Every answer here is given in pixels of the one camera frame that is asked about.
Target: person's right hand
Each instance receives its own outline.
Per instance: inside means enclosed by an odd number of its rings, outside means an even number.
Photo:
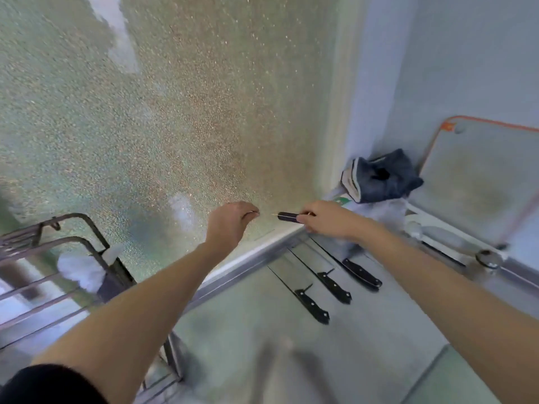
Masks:
[[[307,231],[357,241],[358,234],[365,225],[376,224],[370,218],[362,217],[334,201],[315,201],[307,204],[296,218]]]

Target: wire rack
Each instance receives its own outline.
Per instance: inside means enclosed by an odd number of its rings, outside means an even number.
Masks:
[[[83,220],[83,222],[89,226],[95,237],[101,243],[103,249],[97,251],[92,243],[83,237],[61,237],[51,241],[44,241],[43,232],[46,227],[50,227],[55,231],[61,231],[60,223],[69,219]],[[111,266],[104,261],[102,254],[105,250],[110,248],[110,244],[104,238],[101,231],[98,230],[91,218],[81,213],[71,213],[62,215],[60,217],[52,217],[49,220],[15,230],[9,234],[1,236],[0,269],[3,269],[7,265],[13,264],[23,258],[32,257],[45,251],[49,251],[59,245],[68,243],[82,244],[90,255],[97,260],[99,265],[103,267],[106,272],[103,285],[95,296],[91,296],[91,302],[73,310],[61,318],[46,324],[45,326],[40,327],[35,331],[31,331],[30,333],[18,337],[16,340],[11,340],[7,344],[0,346],[0,354],[8,348],[17,346],[24,340],[37,337],[47,329],[57,326],[68,319],[75,317],[81,312],[90,311],[92,307],[107,303],[121,292],[129,289],[131,286],[136,285],[136,281],[133,279],[129,271],[127,271],[125,265],[119,258],[117,258]],[[62,278],[61,273],[56,272],[24,286],[11,289],[8,292],[0,295],[0,302],[8,298],[17,297],[21,293],[34,289],[43,283],[55,281],[60,278]],[[74,289],[65,292],[61,296],[55,297],[39,306],[36,306],[13,319],[0,323],[0,332],[50,308],[53,305],[56,305],[57,303],[62,302],[63,300],[72,299],[77,292],[85,293],[82,289],[76,286]],[[160,399],[162,402],[170,399],[179,391],[177,385],[183,380],[182,367],[181,341],[176,334],[171,333],[164,343],[163,348],[161,349],[161,352],[154,363],[154,366],[150,369],[150,372],[142,383],[135,403],[146,404],[149,402],[155,402],[158,399]]]

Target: cutting board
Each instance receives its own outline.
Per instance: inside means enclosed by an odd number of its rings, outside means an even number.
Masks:
[[[539,205],[539,129],[468,116],[444,121],[409,201],[496,246]]]

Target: black sleeve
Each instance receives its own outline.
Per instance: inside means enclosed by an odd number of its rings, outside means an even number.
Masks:
[[[96,387],[82,375],[57,364],[26,367],[0,391],[0,404],[36,402],[107,404]]]

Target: knife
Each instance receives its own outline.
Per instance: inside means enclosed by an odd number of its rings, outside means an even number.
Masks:
[[[320,246],[314,239],[310,239],[308,242],[309,246],[314,248],[316,251],[322,251],[326,255],[329,255],[341,268],[347,271],[354,279],[356,279],[361,285],[365,286],[367,289],[370,289],[374,292],[378,292],[382,285],[380,279],[374,277],[371,273],[367,272],[362,266],[352,262],[348,258],[342,262],[335,258],[332,254],[327,252],[323,247]]]
[[[331,292],[335,298],[341,303],[349,305],[352,301],[352,295],[350,292],[342,289],[337,282],[329,277],[329,274],[335,270],[331,268],[327,270],[327,265],[330,265],[325,258],[314,251],[306,244],[299,244],[292,249],[288,249],[297,260],[304,265],[309,271],[311,271],[320,282]]]
[[[267,266],[282,284],[286,286],[286,289],[292,292],[296,299],[301,302],[314,319],[324,325],[329,324],[329,312],[323,310],[306,294],[306,291],[313,286],[313,282],[309,277],[304,275],[298,267],[287,260],[286,256],[280,257]]]

